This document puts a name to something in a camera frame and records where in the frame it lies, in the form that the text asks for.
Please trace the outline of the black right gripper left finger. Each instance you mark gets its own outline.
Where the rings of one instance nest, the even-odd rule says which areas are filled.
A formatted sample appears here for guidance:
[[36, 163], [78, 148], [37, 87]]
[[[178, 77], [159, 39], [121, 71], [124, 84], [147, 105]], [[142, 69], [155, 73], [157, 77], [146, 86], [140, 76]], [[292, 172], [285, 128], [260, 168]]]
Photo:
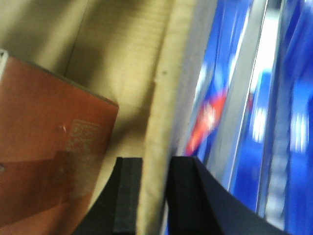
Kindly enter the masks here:
[[142, 158], [116, 159], [99, 197], [74, 235], [135, 235]]

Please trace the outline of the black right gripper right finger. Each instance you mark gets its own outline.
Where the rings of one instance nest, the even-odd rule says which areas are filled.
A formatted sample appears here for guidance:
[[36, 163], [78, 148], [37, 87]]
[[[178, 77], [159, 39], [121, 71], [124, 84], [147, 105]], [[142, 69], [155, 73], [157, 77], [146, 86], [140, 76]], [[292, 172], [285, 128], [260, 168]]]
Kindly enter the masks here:
[[228, 193], [202, 162], [172, 157], [168, 172], [171, 235], [283, 235]]

